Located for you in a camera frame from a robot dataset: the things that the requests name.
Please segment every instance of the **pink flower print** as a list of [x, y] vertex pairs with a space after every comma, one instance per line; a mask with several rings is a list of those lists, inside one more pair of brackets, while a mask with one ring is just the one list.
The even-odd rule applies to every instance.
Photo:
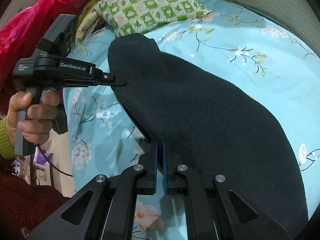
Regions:
[[143, 205], [137, 200], [134, 221], [142, 231], [147, 232], [152, 229], [162, 229], [164, 221], [160, 217], [157, 209], [151, 205]]
[[214, 17], [218, 17], [220, 16], [220, 13], [218, 12], [211, 12], [211, 13], [208, 13], [207, 15], [203, 16], [201, 18], [201, 20], [203, 20], [204, 22], [206, 23], [209, 23], [209, 22], [212, 22], [213, 18]]

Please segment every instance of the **green checkered pillow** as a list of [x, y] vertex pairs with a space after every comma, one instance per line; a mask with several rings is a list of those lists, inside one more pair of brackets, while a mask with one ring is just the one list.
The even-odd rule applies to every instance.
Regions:
[[171, 22], [209, 13], [197, 0], [100, 0], [94, 8], [113, 26], [116, 37], [144, 34]]

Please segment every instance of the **bed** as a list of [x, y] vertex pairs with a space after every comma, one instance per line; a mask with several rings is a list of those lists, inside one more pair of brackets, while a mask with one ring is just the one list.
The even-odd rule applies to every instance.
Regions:
[[[320, 201], [320, 59], [298, 37], [250, 10], [199, 1], [212, 12], [145, 36], [161, 51], [235, 84], [277, 118], [301, 171], [310, 218]], [[105, 27], [69, 56], [108, 72], [114, 39], [113, 29]], [[148, 144], [110, 87], [64, 89], [64, 104], [76, 190], [98, 174], [119, 175], [146, 153]], [[156, 195], [138, 196], [132, 239], [188, 239], [183, 199], [164, 196], [161, 171], [157, 180]]]

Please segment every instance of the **metal screw head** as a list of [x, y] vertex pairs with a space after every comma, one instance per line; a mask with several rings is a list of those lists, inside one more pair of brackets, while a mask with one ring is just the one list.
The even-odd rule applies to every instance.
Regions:
[[217, 175], [216, 176], [216, 181], [217, 182], [224, 182], [226, 180], [226, 177], [223, 175]]
[[133, 166], [133, 169], [135, 171], [142, 171], [144, 169], [143, 165], [142, 164], [136, 164]]
[[102, 182], [105, 182], [106, 181], [106, 176], [104, 176], [104, 175], [98, 175], [98, 176], [96, 176], [96, 178], [95, 178], [95, 180], [96, 180], [96, 182], [98, 182], [98, 183], [102, 183]]
[[21, 228], [21, 234], [25, 239], [27, 239], [30, 232], [26, 228]]
[[188, 169], [188, 166], [184, 165], [184, 164], [180, 164], [178, 166], [178, 171], [186, 171]]

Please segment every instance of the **device handle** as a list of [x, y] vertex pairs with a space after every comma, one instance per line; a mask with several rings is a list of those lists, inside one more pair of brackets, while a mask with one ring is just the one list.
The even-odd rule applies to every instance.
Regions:
[[[37, 105], [40, 103], [41, 95], [42, 95], [43, 88], [40, 87], [26, 87], [24, 88], [24, 92], [32, 94], [32, 102], [31, 105]], [[18, 111], [18, 118], [17, 118], [17, 130], [16, 130], [16, 146], [14, 148], [14, 153], [18, 156], [23, 155], [32, 155], [36, 151], [36, 145], [27, 141], [20, 131], [18, 124], [22, 120], [29, 120], [28, 118], [28, 111], [29, 107], [25, 107]]]

